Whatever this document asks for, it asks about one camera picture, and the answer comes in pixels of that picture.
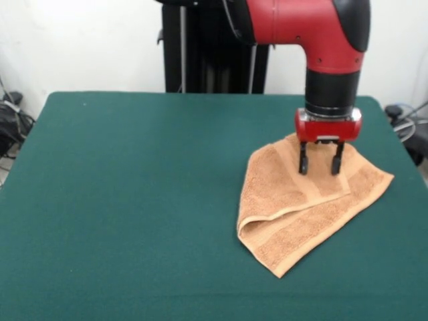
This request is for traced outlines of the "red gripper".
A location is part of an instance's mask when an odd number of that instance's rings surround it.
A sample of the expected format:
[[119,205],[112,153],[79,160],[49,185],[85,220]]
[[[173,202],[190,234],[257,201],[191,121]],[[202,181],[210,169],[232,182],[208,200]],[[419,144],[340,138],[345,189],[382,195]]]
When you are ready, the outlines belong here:
[[350,116],[345,118],[317,118],[309,115],[304,108],[295,113],[296,136],[300,143],[299,173],[308,172],[308,142],[339,141],[336,143],[336,153],[332,158],[331,174],[340,173],[344,142],[356,140],[362,126],[362,113],[359,108],[353,108]]

